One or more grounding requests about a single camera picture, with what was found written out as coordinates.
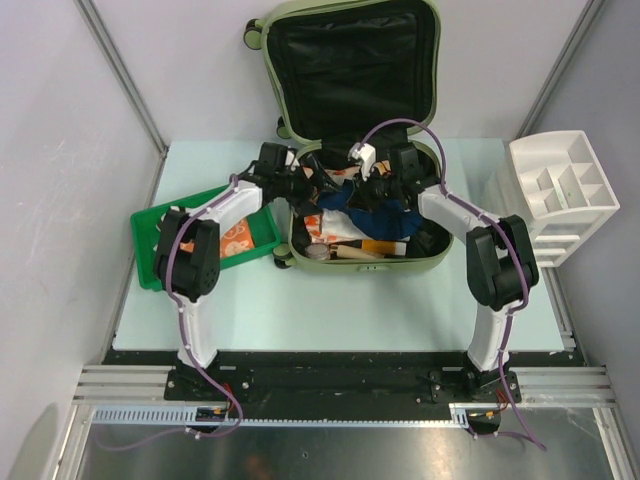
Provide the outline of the white cloth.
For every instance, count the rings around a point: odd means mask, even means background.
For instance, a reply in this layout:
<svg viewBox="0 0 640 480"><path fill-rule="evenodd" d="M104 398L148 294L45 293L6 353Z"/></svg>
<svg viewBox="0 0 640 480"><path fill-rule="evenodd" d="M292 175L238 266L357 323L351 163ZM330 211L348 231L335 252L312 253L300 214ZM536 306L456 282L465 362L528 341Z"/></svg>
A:
<svg viewBox="0 0 640 480"><path fill-rule="evenodd" d="M369 236L356 227L346 213L338 210L322 211L320 232L321 238L329 242L369 239Z"/></svg>

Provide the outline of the navy blue cloth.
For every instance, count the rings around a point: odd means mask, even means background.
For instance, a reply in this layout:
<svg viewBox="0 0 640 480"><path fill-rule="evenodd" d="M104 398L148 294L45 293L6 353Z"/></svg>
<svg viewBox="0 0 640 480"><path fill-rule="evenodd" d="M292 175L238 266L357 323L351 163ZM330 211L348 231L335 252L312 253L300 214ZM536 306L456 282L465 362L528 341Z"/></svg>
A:
<svg viewBox="0 0 640 480"><path fill-rule="evenodd" d="M406 210L399 201L393 200L370 203L369 210L350 210L356 226L373 240L408 239L419 231L424 221L418 212Z"/></svg>

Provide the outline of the olive green hard-shell suitcase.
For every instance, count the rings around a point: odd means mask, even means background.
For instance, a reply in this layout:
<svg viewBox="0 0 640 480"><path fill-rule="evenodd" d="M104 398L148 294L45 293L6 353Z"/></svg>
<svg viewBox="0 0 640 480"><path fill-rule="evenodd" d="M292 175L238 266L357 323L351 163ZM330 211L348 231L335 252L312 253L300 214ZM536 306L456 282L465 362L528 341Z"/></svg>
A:
<svg viewBox="0 0 640 480"><path fill-rule="evenodd" d="M348 152L364 141L376 149L374 172L382 177L390 172L391 150L406 144L417 148L429 174L440 172L439 156L413 140L436 111L439 38L438 13L426 1L290 1L249 21L244 32L246 46L265 57L281 111L278 135L296 140L297 152L315 154L325 170L358 167ZM288 243L273 252L281 268L426 271L453 243L447 230L423 218L416 234L399 240L407 243L405 257L350 260L331 253L315 261L305 248L316 243L302 215L289 209Z"/></svg>

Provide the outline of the orange rabbit print cloth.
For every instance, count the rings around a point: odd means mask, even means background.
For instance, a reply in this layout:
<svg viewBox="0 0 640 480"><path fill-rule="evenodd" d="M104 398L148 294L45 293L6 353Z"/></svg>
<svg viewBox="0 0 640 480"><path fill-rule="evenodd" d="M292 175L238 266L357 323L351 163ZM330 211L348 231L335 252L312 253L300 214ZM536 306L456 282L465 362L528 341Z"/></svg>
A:
<svg viewBox="0 0 640 480"><path fill-rule="evenodd" d="M192 254L195 249L195 231L198 223L195 222L187 231L179 243L178 252ZM227 259L255 248L247 218L240 220L230 228L219 242L220 259Z"/></svg>

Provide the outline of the floral tulip print cloth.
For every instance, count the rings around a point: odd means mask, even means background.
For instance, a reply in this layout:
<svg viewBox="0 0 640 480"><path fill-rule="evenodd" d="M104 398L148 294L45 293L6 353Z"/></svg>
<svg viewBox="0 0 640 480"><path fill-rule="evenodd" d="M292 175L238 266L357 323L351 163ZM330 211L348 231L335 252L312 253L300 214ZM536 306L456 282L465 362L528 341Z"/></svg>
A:
<svg viewBox="0 0 640 480"><path fill-rule="evenodd" d="M346 213L354 223L354 220L351 218L352 211L345 207L348 193L344 189L344 186L347 180L354 181L354 178L359 173L359 168L348 167L341 170L329 169L326 170L326 172L334 180L335 190L319 192L314 188L312 202L315 204L315 212L311 215L302 215L302 222L304 227L306 228L307 233L309 234L312 243L332 244L346 242L346 240L329 242L321 238L321 215L324 209L338 210Z"/></svg>

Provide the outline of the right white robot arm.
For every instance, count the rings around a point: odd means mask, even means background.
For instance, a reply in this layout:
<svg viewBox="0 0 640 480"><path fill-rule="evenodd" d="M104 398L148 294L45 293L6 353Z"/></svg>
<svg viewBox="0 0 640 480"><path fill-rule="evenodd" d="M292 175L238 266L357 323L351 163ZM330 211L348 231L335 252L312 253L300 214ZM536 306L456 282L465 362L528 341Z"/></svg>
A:
<svg viewBox="0 0 640 480"><path fill-rule="evenodd" d="M391 150L390 172L384 177L374 172L380 158L372 145L355 143L348 158L360 168L362 190L376 199L405 200L463 243L466 281L477 314L461 388L469 399L484 401L496 391L497 381L505 379L514 316L528 305L539 270L524 220L498 217L455 194L447 185L444 148L438 150L438 174L420 165L417 148L410 144Z"/></svg>

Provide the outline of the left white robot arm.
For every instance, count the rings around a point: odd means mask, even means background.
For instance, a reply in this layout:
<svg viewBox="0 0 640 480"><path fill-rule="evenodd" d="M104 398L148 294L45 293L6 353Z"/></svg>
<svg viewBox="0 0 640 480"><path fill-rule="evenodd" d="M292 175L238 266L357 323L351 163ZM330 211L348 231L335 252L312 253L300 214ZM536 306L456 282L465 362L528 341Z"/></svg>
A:
<svg viewBox="0 0 640 480"><path fill-rule="evenodd" d="M221 387L220 374L208 367L218 348L199 319L199 305L218 282L224 235L276 199L306 210L318 194L338 189L312 154L265 142L258 158L232 174L228 186L213 199L197 207L167 209L153 271L176 305L182 342L178 357L192 367L185 385L197 398L210 399Z"/></svg>

